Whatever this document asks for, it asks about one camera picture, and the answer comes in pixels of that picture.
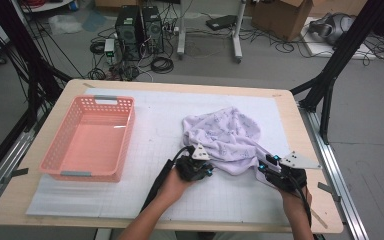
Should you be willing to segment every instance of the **wooden table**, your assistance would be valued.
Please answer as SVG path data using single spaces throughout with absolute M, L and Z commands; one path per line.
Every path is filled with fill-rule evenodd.
M 19 169 L 29 168 L 27 175 L 14 177 L 0 198 L 0 225 L 20 226 L 78 226 L 96 228 L 124 228 L 130 220 L 85 217 L 38 217 L 27 216 L 30 205 L 42 174 L 39 163 L 57 132 L 69 105 L 75 95 L 83 94 L 88 88 L 113 88 L 159 92 L 206 93 L 237 96 L 273 98 L 282 119 L 288 144 L 310 159 L 317 159 L 310 138 L 301 119 L 292 94 L 287 90 L 255 89 L 237 87 L 217 87 L 199 85 L 177 85 L 137 82 L 107 82 L 93 80 L 72 80 L 65 87 L 55 107 L 31 145 Z M 307 170 L 308 186 L 313 194 L 313 232 L 340 233 L 343 230 L 332 196 L 317 188 L 317 183 L 326 184 L 322 171 Z M 189 231 L 261 231 L 290 232 L 289 227 L 247 223 L 208 223 L 208 222 L 159 222 L 157 229 Z

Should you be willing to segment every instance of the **computer tower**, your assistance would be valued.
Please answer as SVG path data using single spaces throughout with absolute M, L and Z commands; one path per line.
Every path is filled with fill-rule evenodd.
M 143 7 L 142 15 L 148 53 L 164 52 L 162 23 L 158 8 L 156 6 Z
M 122 58 L 140 60 L 140 47 L 144 41 L 140 8 L 136 5 L 121 6 L 115 23 Z

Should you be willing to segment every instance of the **crumpled cloth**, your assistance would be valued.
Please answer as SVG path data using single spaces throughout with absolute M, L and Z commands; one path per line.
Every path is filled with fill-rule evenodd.
M 182 124 L 183 144 L 196 146 L 201 143 L 216 168 L 239 175 L 254 167 L 256 178 L 272 185 L 258 171 L 258 160 L 273 170 L 279 170 L 280 166 L 266 161 L 266 154 L 270 153 L 257 144 L 260 128 L 238 109 L 230 107 L 200 116 L 187 116 Z

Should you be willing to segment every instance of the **pink plastic basket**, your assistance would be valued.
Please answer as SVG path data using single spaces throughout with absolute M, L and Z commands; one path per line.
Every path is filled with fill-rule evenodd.
M 132 97 L 75 97 L 39 170 L 58 180 L 120 181 L 134 118 Z

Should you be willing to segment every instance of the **basket handle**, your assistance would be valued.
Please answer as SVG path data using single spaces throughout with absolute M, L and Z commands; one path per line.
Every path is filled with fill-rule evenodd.
M 94 95 L 95 100 L 117 100 L 117 96 Z
M 94 95 L 96 104 L 112 104 L 117 105 L 117 96 L 108 96 L 108 95 Z
M 61 176 L 92 177 L 92 173 L 91 172 L 80 172 L 80 171 L 61 171 Z

